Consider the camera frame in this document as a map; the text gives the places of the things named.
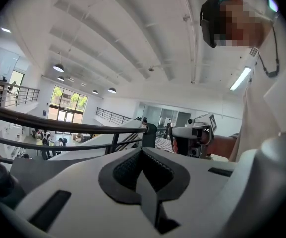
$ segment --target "light fixture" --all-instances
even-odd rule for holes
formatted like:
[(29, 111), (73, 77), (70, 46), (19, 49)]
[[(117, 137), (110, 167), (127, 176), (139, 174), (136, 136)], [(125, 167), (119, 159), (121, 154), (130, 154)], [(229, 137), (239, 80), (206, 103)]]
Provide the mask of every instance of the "light fixture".
[(8, 30), (8, 29), (6, 29), (6, 28), (2, 28), (2, 27), (1, 27), (1, 29), (2, 29), (4, 32), (11, 33), (11, 31)]
[(108, 90), (110, 93), (117, 93), (117, 90), (115, 90), (115, 88), (111, 87)]
[(59, 72), (64, 72), (64, 67), (61, 63), (55, 64), (53, 66), (54, 70), (59, 71)]
[(248, 67), (245, 67), (244, 71), (240, 75), (240, 77), (237, 79), (237, 81), (231, 86), (230, 90), (234, 91), (237, 89), (237, 87), (242, 83), (242, 81), (249, 75), (251, 69)]
[(274, 11), (277, 12), (278, 11), (278, 6), (276, 4), (276, 2), (274, 0), (268, 0), (268, 4), (269, 4), (269, 8)]

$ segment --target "black slot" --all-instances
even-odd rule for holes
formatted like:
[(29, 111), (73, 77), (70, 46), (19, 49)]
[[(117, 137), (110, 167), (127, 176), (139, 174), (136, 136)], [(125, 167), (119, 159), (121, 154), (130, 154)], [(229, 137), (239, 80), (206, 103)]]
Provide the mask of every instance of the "black slot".
[(72, 194), (58, 190), (30, 219), (37, 228), (47, 231)]
[(219, 168), (210, 168), (208, 169), (208, 171), (225, 177), (230, 177), (233, 172), (231, 170), (219, 169)]

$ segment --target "black cap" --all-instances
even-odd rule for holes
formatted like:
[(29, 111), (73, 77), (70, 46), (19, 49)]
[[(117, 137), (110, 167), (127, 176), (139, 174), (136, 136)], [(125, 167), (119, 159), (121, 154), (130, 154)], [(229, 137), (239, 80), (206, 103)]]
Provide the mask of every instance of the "black cap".
[(214, 34), (220, 34), (223, 26), (220, 18), (220, 0), (207, 0), (199, 15), (204, 41), (212, 48), (216, 46)]

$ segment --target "black cable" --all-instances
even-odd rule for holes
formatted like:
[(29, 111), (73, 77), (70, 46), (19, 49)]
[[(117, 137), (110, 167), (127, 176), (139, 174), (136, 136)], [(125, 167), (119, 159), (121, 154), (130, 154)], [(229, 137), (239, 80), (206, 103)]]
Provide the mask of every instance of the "black cable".
[(262, 58), (260, 56), (260, 53), (258, 52), (259, 58), (260, 58), (261, 63), (262, 63), (263, 71), (265, 72), (265, 74), (269, 78), (276, 77), (279, 73), (279, 70), (280, 70), (279, 57), (278, 57), (278, 45), (277, 45), (277, 38), (276, 38), (276, 33), (274, 31), (274, 27), (272, 27), (272, 30), (273, 30), (274, 42), (275, 42), (275, 46), (276, 46), (276, 65), (277, 65), (277, 68), (275, 71), (272, 71), (272, 72), (267, 71), (267, 68), (265, 68), (265, 66), (264, 66), (264, 63), (263, 63)]

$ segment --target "white shirt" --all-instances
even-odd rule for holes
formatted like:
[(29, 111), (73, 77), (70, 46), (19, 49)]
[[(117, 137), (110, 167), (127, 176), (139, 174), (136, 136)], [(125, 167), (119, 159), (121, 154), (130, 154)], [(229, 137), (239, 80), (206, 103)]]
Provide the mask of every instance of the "white shirt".
[[(250, 149), (260, 148), (263, 141), (271, 137), (277, 137), (280, 132), (278, 123), (274, 118), (270, 107), (267, 105), (264, 95), (286, 70), (286, 22), (279, 16), (274, 30), (276, 33), (280, 70), (277, 77), (269, 78), (263, 71), (260, 58), (248, 81), (244, 95), (244, 111), (242, 127), (230, 156), (230, 161), (238, 161), (241, 154)], [(264, 66), (268, 72), (276, 70), (276, 48), (272, 29), (259, 49)]]

